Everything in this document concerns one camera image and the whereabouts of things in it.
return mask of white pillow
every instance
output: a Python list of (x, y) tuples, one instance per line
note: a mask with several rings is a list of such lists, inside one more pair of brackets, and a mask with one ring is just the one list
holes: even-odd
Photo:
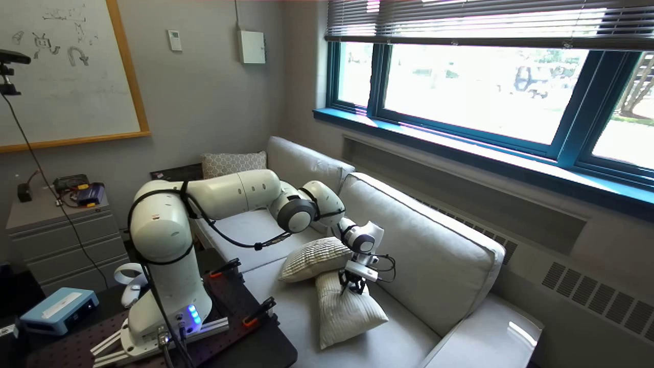
[(347, 341), (389, 320), (385, 309), (369, 297), (344, 289), (337, 271), (315, 280), (320, 313), (320, 350)]
[(246, 169), (263, 169), (266, 151), (260, 152), (204, 152), (203, 156), (203, 176), (226, 176)]
[(279, 280), (301, 282), (325, 271), (342, 269), (352, 256), (352, 249), (337, 236), (308, 241), (306, 246), (301, 246), (287, 256)]

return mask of couch armrest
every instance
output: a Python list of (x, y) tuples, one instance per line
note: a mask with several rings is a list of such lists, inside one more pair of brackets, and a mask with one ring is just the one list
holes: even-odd
[(431, 350), (421, 368), (526, 368), (541, 329), (540, 320), (489, 294)]

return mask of window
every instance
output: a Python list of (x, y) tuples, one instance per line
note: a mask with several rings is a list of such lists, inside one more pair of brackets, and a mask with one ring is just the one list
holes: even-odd
[(654, 182), (654, 6), (330, 0), (329, 16), (329, 105)]

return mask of window glass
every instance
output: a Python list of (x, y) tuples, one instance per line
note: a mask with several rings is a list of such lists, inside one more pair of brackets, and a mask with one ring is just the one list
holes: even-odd
[(592, 156), (654, 167), (654, 53), (643, 53)]
[(342, 43), (337, 100), (368, 105), (372, 72), (369, 43)]
[(385, 105), (549, 145), (586, 53), (395, 44)]

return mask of white couch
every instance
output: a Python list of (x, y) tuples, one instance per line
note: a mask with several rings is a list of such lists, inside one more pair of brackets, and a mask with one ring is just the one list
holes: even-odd
[[(397, 260), (397, 280), (372, 284), (369, 292), (389, 323), (359, 337), (318, 350), (315, 282), (278, 280), (284, 258), (306, 241), (322, 236), (312, 228), (261, 251), (228, 245), (198, 222), (198, 236), (221, 258), (241, 260), (241, 271), (255, 299), (276, 299), (279, 329), (298, 350), (296, 366), (442, 366), (519, 368), (537, 346), (541, 323), (490, 294), (504, 249), (483, 233), (356, 171), (352, 166), (293, 140), (271, 136), (266, 166), (301, 187), (320, 179), (346, 202), (356, 222), (385, 226), (378, 253)], [(241, 212), (217, 226), (239, 241), (261, 241), (279, 228), (266, 210)]]

